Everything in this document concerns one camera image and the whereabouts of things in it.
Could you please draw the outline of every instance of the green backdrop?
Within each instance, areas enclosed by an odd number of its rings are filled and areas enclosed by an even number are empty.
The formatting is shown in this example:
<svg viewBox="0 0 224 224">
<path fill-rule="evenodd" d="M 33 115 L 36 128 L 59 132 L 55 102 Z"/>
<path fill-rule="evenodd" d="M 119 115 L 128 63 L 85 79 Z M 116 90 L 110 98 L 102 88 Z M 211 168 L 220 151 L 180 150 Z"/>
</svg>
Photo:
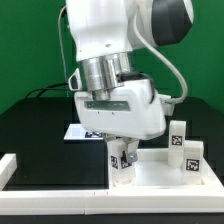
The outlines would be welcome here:
<svg viewBox="0 0 224 224">
<path fill-rule="evenodd" d="M 178 45 L 159 48 L 184 74 L 189 96 L 203 98 L 224 114 L 223 0 L 192 0 L 195 21 Z M 63 82 L 57 19 L 63 0 L 0 0 L 0 113 L 29 91 Z M 68 73 L 76 67 L 74 43 L 63 19 Z M 169 70 L 146 50 L 134 53 L 136 67 L 148 72 L 161 93 L 180 88 Z"/>
</svg>

